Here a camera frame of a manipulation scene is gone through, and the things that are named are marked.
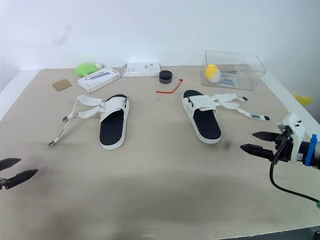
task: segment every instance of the black insole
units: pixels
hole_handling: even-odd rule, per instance
[[[195,90],[187,90],[183,94],[183,98],[203,95]],[[194,111],[193,120],[198,128],[199,133],[206,139],[218,139],[221,137],[221,131],[214,112],[212,110],[200,111],[199,109]]]
[[[114,97],[126,97],[123,94],[117,94],[110,97],[108,100]],[[121,109],[115,111],[107,116],[100,125],[100,142],[103,145],[109,146],[117,143],[122,136],[122,130],[124,126],[125,112]]]

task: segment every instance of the black jar lid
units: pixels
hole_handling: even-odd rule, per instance
[[[159,78],[161,78],[163,80],[170,80],[170,79],[172,79],[172,72],[170,72],[168,70],[163,70],[159,73]]]

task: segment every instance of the white box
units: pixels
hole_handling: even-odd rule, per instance
[[[158,62],[128,62],[123,67],[124,77],[156,77],[159,76]]]
[[[93,93],[120,77],[120,73],[116,70],[111,67],[104,67],[88,76],[78,79],[78,84],[89,93]]]

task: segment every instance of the black cable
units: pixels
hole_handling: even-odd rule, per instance
[[[291,191],[291,190],[285,189],[285,188],[283,188],[283,187],[281,187],[281,186],[279,186],[279,185],[277,185],[275,183],[275,180],[274,180],[274,167],[275,167],[275,164],[277,163],[277,160],[278,160],[278,157],[279,157],[280,153],[285,148],[286,142],[287,142],[287,139],[285,137],[283,137],[280,147],[278,148],[278,150],[276,151],[274,157],[272,158],[272,162],[271,162],[271,165],[270,165],[270,171],[269,171],[270,181],[271,181],[272,185],[275,186],[277,189],[280,189],[280,190],[282,190],[282,191],[284,191],[286,193],[293,194],[293,195],[296,195],[296,196],[299,196],[299,197],[302,197],[302,198],[305,198],[305,199],[309,199],[309,200],[314,201],[316,203],[320,202],[320,200],[317,200],[317,199],[315,199],[315,198],[313,198],[311,196],[307,196],[307,195],[304,195],[302,193],[298,193],[298,192],[295,192],[295,191]]]

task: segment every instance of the red cable tie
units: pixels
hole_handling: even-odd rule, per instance
[[[177,90],[177,88],[180,86],[182,81],[183,81],[183,79],[180,78],[178,86],[176,86],[176,88],[173,91],[156,91],[156,93],[158,93],[158,94],[172,94],[175,90]]]

